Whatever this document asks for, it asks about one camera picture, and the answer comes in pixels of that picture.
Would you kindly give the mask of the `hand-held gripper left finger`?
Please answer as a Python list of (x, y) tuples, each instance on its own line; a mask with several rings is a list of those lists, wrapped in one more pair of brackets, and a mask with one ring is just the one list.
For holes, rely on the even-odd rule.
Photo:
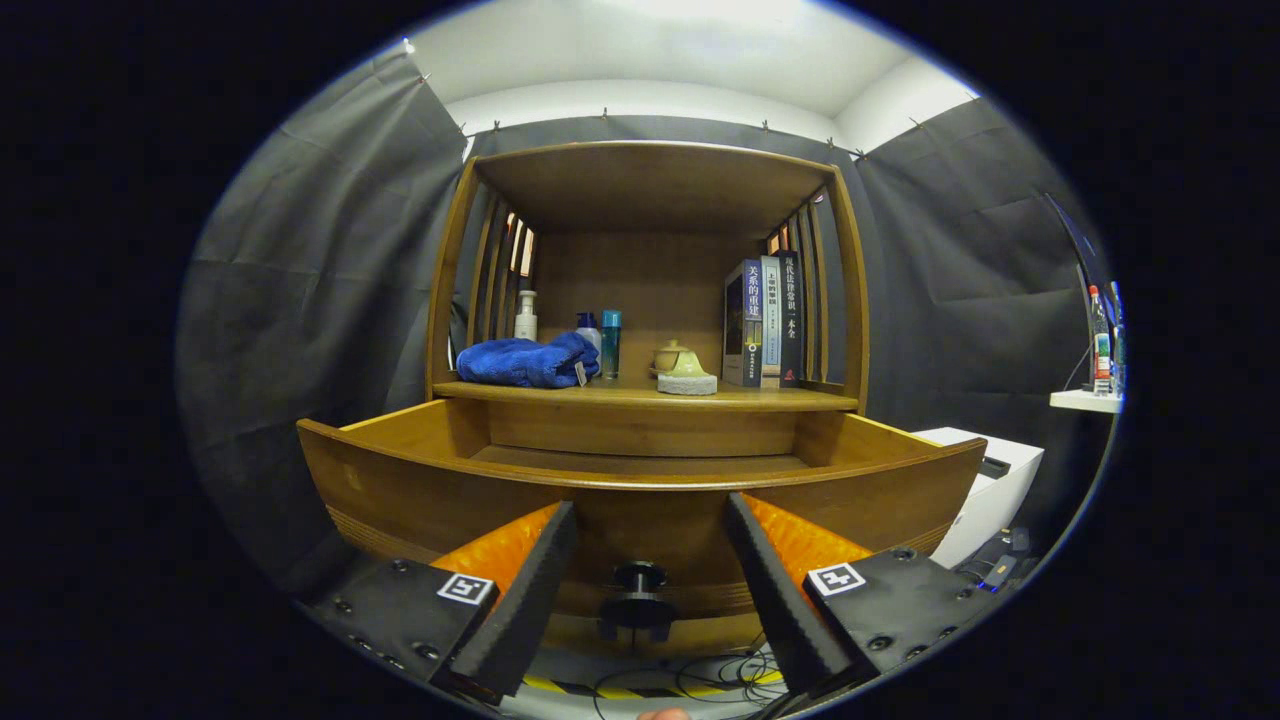
[(435, 562), (371, 568), (308, 616), (415, 685), (498, 706), (539, 651), (576, 543), (575, 506), (561, 501)]

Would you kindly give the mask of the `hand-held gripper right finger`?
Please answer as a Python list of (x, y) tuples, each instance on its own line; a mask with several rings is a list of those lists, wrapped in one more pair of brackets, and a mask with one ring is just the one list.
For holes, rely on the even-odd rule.
[(845, 538), (801, 559), (786, 553), (785, 512), (740, 492), (726, 500), (726, 534), (783, 682), (819, 700), (925, 655), (995, 606), (991, 579), (954, 571), (910, 546), (855, 559)]

